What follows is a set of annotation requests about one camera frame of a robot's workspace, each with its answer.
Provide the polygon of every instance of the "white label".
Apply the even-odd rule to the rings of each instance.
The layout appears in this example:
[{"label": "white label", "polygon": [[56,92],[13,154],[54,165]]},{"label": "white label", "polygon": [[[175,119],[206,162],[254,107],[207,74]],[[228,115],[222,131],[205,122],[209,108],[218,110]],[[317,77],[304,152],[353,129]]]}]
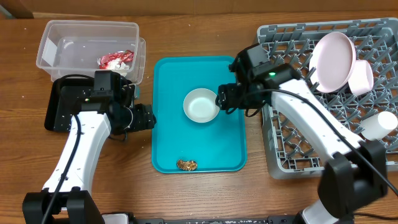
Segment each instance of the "white label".
[{"label": "white label", "polygon": [[49,38],[47,38],[44,44],[42,59],[44,59],[50,66],[53,66],[56,53],[57,46]]}]

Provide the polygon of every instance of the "gray dish rack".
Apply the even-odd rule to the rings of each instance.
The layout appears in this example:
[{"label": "gray dish rack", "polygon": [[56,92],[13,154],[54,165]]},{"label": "gray dish rack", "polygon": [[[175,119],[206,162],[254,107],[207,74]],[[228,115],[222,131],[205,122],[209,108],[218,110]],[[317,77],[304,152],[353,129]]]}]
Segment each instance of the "gray dish rack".
[{"label": "gray dish rack", "polygon": [[[312,52],[318,41],[330,32],[342,32],[354,43],[357,59],[367,60],[374,72],[371,92],[354,96],[348,86],[332,93],[316,91],[310,77]],[[381,111],[398,115],[398,19],[309,22],[261,26],[257,41],[275,64],[290,63],[300,72],[315,97],[337,120],[359,134],[359,126]],[[276,179],[316,177],[322,174],[322,162],[300,131],[270,106],[262,109],[262,134],[268,171]],[[398,129],[381,140],[386,146],[388,171],[398,170]]]}]

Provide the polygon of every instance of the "clear plastic bin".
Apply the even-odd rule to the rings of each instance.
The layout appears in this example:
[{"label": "clear plastic bin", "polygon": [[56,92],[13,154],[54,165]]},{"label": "clear plastic bin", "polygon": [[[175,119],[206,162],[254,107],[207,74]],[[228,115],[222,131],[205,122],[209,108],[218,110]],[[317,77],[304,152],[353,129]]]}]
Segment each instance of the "clear plastic bin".
[{"label": "clear plastic bin", "polygon": [[36,65],[55,81],[69,74],[94,76],[98,58],[106,54],[131,50],[128,70],[114,70],[140,84],[145,68],[145,40],[133,22],[50,21],[45,27],[37,53]]}]

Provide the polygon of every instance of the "wooden tabletop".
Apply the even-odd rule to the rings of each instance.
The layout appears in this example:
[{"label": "wooden tabletop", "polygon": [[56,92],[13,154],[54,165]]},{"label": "wooden tabletop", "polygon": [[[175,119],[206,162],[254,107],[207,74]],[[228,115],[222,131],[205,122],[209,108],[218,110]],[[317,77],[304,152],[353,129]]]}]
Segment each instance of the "wooden tabletop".
[{"label": "wooden tabletop", "polygon": [[[152,102],[155,63],[163,57],[235,55],[265,24],[398,17],[397,11],[139,16],[98,18],[139,24],[146,40],[141,103]],[[0,223],[24,223],[22,201],[40,192],[53,172],[67,134],[44,129],[50,75],[35,65],[49,20],[0,21]],[[242,218],[296,214],[312,204],[319,179],[275,180],[267,172],[260,117],[246,119],[248,162],[239,172],[165,175],[151,163],[151,131],[106,141],[93,183],[101,212],[132,211],[138,218]],[[398,186],[398,173],[389,179]],[[393,193],[361,212],[394,216]],[[359,217],[358,223],[382,223]]]}]

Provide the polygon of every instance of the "candy wrapper in bin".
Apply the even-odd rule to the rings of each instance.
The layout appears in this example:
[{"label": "candy wrapper in bin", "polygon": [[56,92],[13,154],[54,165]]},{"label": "candy wrapper in bin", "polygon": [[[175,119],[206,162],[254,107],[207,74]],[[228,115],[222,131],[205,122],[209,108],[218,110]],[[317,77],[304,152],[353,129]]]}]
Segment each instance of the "candy wrapper in bin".
[{"label": "candy wrapper in bin", "polygon": [[134,52],[131,50],[120,51],[112,54],[107,54],[102,58],[97,59],[100,69],[107,70],[127,70],[130,66],[126,65],[128,62],[132,62],[134,58]]}]

